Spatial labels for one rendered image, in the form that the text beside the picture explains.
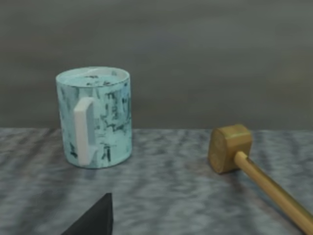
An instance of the white mug handle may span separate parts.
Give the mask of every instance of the white mug handle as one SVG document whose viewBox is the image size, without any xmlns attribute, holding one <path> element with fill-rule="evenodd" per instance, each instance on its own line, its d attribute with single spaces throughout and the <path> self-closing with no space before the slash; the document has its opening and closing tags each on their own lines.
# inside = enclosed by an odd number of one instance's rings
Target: white mug handle
<svg viewBox="0 0 313 235">
<path fill-rule="evenodd" d="M 97 152 L 93 103 L 92 97 L 83 97 L 74 108 L 77 156 L 78 164 L 81 166 L 89 165 Z"/>
</svg>

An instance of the mug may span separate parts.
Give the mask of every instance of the mug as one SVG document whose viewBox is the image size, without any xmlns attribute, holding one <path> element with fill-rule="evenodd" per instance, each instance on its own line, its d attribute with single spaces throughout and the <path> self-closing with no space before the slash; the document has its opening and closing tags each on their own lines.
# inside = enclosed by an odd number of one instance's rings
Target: mug
<svg viewBox="0 0 313 235">
<path fill-rule="evenodd" d="M 128 72 L 86 67 L 56 77 L 67 161 L 97 169 L 119 164 L 132 152 L 131 84 Z"/>
</svg>

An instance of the tabletop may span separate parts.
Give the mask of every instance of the tabletop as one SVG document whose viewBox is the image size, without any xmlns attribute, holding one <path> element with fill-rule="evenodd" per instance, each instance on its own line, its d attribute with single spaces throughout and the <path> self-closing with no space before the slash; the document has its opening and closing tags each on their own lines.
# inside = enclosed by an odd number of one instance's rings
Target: tabletop
<svg viewBox="0 0 313 235">
<path fill-rule="evenodd" d="M 250 157 L 313 212 L 313 132 L 253 131 Z M 214 173 L 210 130 L 134 130 L 107 169 L 70 165 L 58 129 L 0 129 L 0 234 L 60 235 L 112 192 L 113 235 L 302 234 L 241 171 Z"/>
</svg>

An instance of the wooden handle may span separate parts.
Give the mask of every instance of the wooden handle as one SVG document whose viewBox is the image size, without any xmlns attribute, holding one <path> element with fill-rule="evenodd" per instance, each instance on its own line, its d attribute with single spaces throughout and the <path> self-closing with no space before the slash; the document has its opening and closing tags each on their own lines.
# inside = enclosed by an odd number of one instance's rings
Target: wooden handle
<svg viewBox="0 0 313 235">
<path fill-rule="evenodd" d="M 313 216 L 291 195 L 268 177 L 243 152 L 235 156 L 236 165 L 243 170 L 294 223 L 307 235 L 313 235 Z"/>
</svg>

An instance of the golden brown mallet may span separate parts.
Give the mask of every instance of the golden brown mallet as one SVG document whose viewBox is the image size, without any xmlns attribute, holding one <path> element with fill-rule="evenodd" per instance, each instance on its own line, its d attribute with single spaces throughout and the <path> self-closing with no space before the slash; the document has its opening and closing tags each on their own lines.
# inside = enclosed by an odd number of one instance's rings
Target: golden brown mallet
<svg viewBox="0 0 313 235">
<path fill-rule="evenodd" d="M 313 235 L 313 216 L 248 158 L 251 144 L 251 133 L 243 125 L 214 129 L 208 154 L 213 170 L 222 174 L 241 169 L 305 234 Z"/>
</svg>

